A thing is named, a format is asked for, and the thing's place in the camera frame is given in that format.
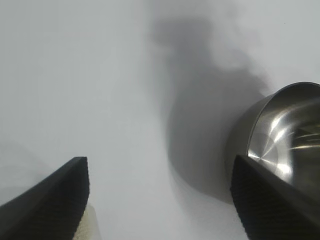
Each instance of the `textured black pad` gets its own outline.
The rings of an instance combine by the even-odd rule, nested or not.
[[[296,211],[246,157],[235,159],[231,194],[250,240],[320,240],[319,228]]]
[[[0,240],[72,240],[88,197],[87,158],[75,157],[0,207]]]

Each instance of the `stainless steel bowl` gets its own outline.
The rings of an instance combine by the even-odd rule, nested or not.
[[[320,86],[295,83],[256,103],[234,127],[226,150],[229,180],[236,155],[245,155],[320,203]],[[320,217],[315,221],[320,226]]]

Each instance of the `metal bowl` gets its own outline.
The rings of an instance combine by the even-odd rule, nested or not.
[[[234,127],[226,150],[229,180],[236,155],[248,156],[320,203],[320,85],[295,83],[256,103]]]

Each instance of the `black rubber pad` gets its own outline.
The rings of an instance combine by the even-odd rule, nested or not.
[[[231,194],[250,240],[320,240],[320,230],[296,211],[246,160],[234,162]]]
[[[87,206],[89,187],[87,158],[73,158],[0,207],[0,240],[72,240]]]

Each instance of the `white table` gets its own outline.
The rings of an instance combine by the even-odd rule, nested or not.
[[[318,0],[2,0],[0,200],[87,156],[104,240],[246,240],[223,143],[263,95],[320,83],[319,10]]]

